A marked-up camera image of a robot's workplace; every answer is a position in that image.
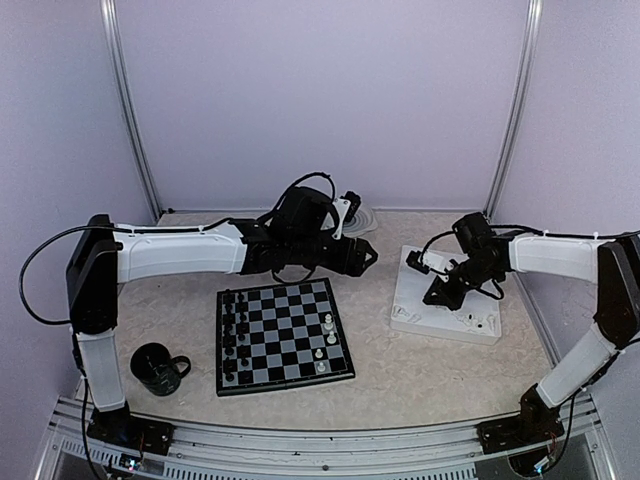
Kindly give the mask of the white plastic tray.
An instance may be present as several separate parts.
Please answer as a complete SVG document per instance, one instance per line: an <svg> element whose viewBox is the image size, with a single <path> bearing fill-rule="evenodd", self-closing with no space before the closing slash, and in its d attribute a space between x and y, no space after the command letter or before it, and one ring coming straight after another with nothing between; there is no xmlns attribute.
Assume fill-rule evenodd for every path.
<svg viewBox="0 0 640 480"><path fill-rule="evenodd" d="M480 345L495 345L502 337L499 302L476 291L466 294L462 307L425 305L423 297L436 278L411 268L409 253L419 250L403 245L389 325L392 329Z"/></svg>

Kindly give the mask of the black and grey chessboard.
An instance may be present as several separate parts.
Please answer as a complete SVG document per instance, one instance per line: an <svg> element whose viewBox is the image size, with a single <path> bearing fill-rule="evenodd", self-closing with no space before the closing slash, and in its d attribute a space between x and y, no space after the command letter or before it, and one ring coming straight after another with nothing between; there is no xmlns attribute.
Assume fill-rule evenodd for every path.
<svg viewBox="0 0 640 480"><path fill-rule="evenodd" d="M325 315L334 328L324 328ZM327 343L333 332L337 342ZM316 349L324 357L316 359ZM217 293L216 394L273 392L356 376L330 280ZM326 371L317 372L324 362Z"/></svg>

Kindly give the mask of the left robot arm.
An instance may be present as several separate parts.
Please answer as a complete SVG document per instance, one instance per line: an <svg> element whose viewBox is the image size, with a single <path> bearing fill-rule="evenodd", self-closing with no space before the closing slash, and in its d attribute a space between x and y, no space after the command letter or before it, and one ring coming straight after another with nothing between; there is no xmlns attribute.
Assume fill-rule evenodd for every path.
<svg viewBox="0 0 640 480"><path fill-rule="evenodd" d="M142 227L93 216L66 267L66 286L80 368L102 413L102 430L121 445L140 434L139 421L124 410L128 402L115 340L120 286L204 273L277 274L289 266L358 278L378 254L369 241L344 234L350 208L350 198L293 186L257 218Z"/></svg>

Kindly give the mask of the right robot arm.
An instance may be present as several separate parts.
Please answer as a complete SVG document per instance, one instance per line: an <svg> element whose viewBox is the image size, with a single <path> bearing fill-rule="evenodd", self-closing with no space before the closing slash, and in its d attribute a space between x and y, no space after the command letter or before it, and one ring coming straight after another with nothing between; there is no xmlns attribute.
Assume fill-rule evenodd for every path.
<svg viewBox="0 0 640 480"><path fill-rule="evenodd" d="M434 275L423 302L459 310L467 295L500 300L519 280L559 350L553 368L523 394L511 433L535 442L559 408L602 376L639 335L639 233L560 233L466 214L407 260Z"/></svg>

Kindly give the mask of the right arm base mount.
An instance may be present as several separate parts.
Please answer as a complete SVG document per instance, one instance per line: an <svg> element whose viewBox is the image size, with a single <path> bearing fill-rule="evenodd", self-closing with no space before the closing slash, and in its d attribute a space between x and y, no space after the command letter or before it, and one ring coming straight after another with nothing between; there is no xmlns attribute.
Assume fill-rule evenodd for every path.
<svg viewBox="0 0 640 480"><path fill-rule="evenodd" d="M548 441L565 432L559 419L527 424L519 415L481 422L476 431L485 455Z"/></svg>

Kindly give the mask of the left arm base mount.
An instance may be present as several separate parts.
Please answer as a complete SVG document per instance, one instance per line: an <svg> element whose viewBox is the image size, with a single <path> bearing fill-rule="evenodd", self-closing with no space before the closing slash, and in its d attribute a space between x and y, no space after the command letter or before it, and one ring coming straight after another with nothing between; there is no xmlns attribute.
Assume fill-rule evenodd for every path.
<svg viewBox="0 0 640 480"><path fill-rule="evenodd" d="M132 415L126 407L92 413L87 429L90 438L105 443L166 456L173 438L171 423Z"/></svg>

